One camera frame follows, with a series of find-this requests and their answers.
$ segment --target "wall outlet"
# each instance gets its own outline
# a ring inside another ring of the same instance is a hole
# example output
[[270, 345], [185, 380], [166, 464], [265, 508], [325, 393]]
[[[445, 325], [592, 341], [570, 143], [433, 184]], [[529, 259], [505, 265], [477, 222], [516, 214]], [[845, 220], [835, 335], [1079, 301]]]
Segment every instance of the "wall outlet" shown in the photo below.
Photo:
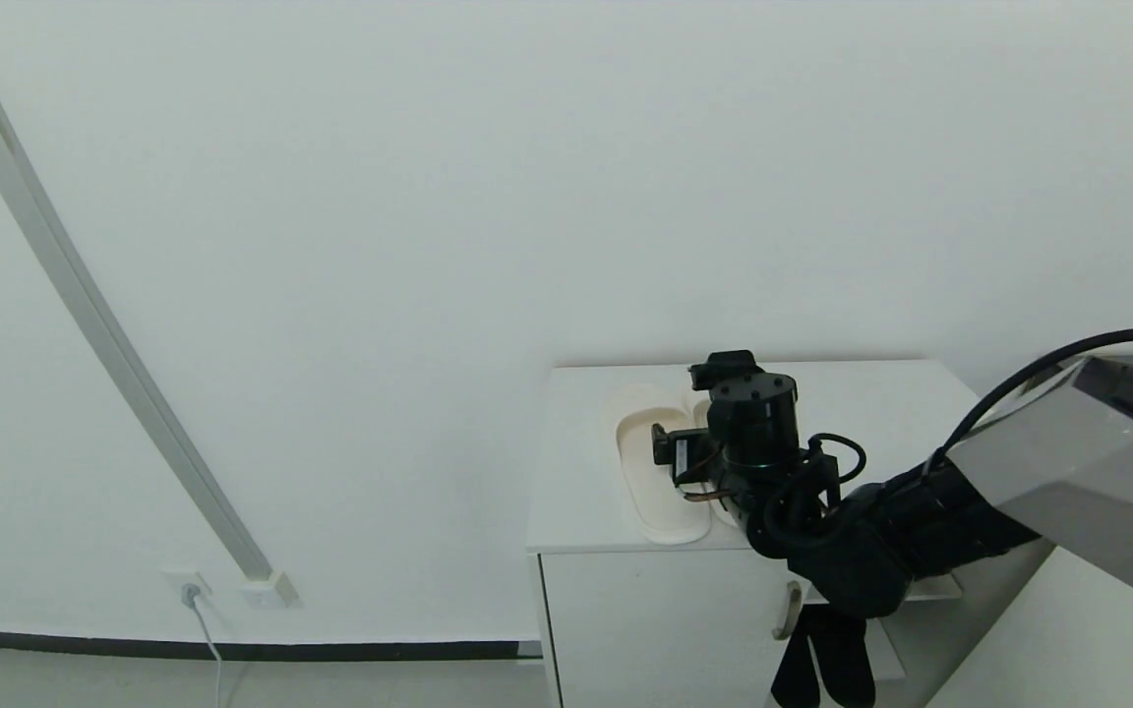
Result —
[[239, 592], [248, 605], [256, 609], [287, 609], [298, 600], [296, 588], [291, 587], [287, 573], [275, 570], [264, 581], [248, 581], [239, 586]]
[[181, 588], [188, 585], [197, 585], [198, 595], [202, 597], [213, 595], [212, 588], [208, 588], [204, 579], [198, 577], [196, 570], [161, 569], [160, 573], [165, 575], [165, 582], [172, 588], [174, 597], [179, 602], [181, 602]]

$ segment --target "floor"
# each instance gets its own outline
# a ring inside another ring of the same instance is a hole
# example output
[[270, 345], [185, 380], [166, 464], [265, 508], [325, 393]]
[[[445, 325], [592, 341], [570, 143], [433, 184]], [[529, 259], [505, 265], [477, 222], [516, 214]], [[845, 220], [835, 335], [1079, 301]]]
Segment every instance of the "floor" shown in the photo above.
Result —
[[[212, 662], [0, 649], [0, 708], [211, 708]], [[548, 708], [539, 662], [227, 664], [221, 708]]]

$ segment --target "white power cord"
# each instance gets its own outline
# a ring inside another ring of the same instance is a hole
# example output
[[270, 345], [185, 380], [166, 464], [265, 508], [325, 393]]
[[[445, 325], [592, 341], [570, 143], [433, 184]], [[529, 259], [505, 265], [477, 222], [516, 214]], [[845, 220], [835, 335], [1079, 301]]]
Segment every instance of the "white power cord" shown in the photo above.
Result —
[[214, 705], [216, 708], [221, 708], [221, 654], [216, 651], [216, 645], [213, 645], [213, 637], [207, 633], [207, 623], [204, 622], [204, 616], [198, 613], [198, 607], [195, 605], [195, 599], [202, 592], [197, 585], [186, 583], [181, 588], [181, 604], [189, 607], [191, 613], [195, 614], [195, 619], [198, 620], [198, 628], [204, 631], [204, 641], [207, 642], [207, 650], [212, 651], [212, 658], [216, 659], [216, 699]]

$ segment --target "cabinet top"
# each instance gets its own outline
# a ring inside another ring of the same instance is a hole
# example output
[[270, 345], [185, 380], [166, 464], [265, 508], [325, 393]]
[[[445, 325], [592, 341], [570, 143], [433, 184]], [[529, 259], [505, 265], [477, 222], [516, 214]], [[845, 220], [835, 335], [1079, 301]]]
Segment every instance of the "cabinet top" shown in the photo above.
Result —
[[[918, 466], [977, 402], [977, 395], [935, 360], [761, 366], [799, 382], [803, 443], [817, 432], [836, 432], [867, 450], [868, 467], [844, 492]], [[742, 534], [718, 519], [712, 520], [706, 537], [683, 546], [658, 546], [638, 529], [617, 458], [617, 420], [611, 420], [610, 412], [611, 400], [633, 384], [657, 386], [672, 400], [698, 395], [689, 390], [684, 366], [562, 368], [550, 375], [531, 467], [527, 551], [748, 549]], [[846, 463], [852, 455], [841, 452]]]

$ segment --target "wall trim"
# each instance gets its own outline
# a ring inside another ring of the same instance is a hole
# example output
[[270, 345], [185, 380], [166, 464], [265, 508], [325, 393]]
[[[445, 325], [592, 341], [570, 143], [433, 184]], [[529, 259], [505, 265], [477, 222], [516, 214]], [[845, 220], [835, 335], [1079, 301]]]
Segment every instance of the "wall trim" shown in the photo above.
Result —
[[[207, 659], [204, 642], [50, 637], [37, 633], [0, 632], [0, 649], [126, 656], [135, 659]], [[485, 659], [539, 659], [538, 641], [441, 641], [395, 645], [227, 645], [216, 643], [229, 662], [484, 662]]]

